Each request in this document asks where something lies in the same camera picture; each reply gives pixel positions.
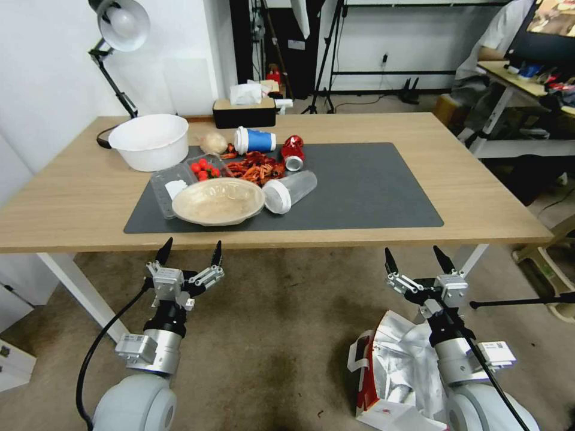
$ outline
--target desk lamp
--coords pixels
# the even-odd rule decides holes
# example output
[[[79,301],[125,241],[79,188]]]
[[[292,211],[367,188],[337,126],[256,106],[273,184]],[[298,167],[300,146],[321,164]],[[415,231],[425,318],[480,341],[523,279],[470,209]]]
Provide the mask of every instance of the desk lamp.
[[[116,97],[130,115],[130,118],[138,116],[138,108],[130,100],[128,95],[121,92],[106,68],[104,60],[111,55],[114,50],[134,51],[140,48],[150,32],[150,19],[146,10],[134,0],[89,0],[90,7],[98,15],[98,28],[102,38],[88,51],[92,60],[114,90]],[[110,148],[110,144],[100,136],[97,137],[98,144],[104,148]]]

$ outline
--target white plastic bowl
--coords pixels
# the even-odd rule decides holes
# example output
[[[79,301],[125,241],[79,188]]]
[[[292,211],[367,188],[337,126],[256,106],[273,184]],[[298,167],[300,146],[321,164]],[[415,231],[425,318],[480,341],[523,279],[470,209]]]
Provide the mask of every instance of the white plastic bowl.
[[[186,158],[188,123],[182,117],[154,114],[116,127],[108,141],[136,171],[170,168]]]

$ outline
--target monitor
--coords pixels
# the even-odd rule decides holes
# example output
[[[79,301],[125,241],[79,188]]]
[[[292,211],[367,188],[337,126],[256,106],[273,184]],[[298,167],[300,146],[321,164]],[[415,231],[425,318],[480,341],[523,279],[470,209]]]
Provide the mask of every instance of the monitor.
[[[575,63],[575,0],[535,0],[507,51],[512,63]]]

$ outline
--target person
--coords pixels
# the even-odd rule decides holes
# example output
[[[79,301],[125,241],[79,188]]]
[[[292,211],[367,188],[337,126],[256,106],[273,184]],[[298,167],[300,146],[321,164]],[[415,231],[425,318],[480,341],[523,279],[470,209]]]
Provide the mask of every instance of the person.
[[[469,57],[457,68],[451,97],[471,108],[465,127],[474,131],[481,130],[504,90],[497,83],[490,85],[489,78],[485,71],[477,67],[477,62],[504,59],[532,4],[533,0],[513,0],[503,6]]]

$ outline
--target desk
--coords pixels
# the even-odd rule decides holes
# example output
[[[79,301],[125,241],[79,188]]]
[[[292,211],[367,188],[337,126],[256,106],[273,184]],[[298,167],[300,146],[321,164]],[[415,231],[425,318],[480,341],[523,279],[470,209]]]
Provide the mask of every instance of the desk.
[[[478,64],[481,69],[487,72],[487,75],[492,81],[500,83],[506,88],[482,129],[482,132],[486,135],[489,135],[493,131],[495,124],[501,117],[503,110],[514,93],[536,102],[538,102],[540,97],[547,94],[541,84],[537,84],[532,80],[522,80],[517,75],[509,73],[504,67],[505,64],[507,64],[506,61],[483,61]],[[561,112],[565,115],[572,116],[575,121],[575,108],[562,107]],[[472,130],[466,129],[461,132],[458,138],[465,142],[471,136],[472,132]],[[478,137],[473,141],[469,149],[479,159],[518,157],[524,154],[535,154],[538,156],[575,156],[575,140],[548,139],[545,141],[536,141],[510,139],[495,141]]]
[[[112,318],[89,280],[66,253],[156,250],[166,234],[123,233],[150,174],[130,170],[116,151],[95,142],[123,119],[101,117],[0,210],[0,253],[38,253],[78,301],[104,325]],[[351,247],[545,242],[550,232],[431,114],[278,116],[278,142],[392,142],[444,220],[442,227],[271,232],[175,233],[174,249]],[[189,142],[215,130],[191,123]],[[219,130],[232,139],[233,130]],[[467,268],[485,245],[472,248]],[[118,339],[121,322],[110,330]]]

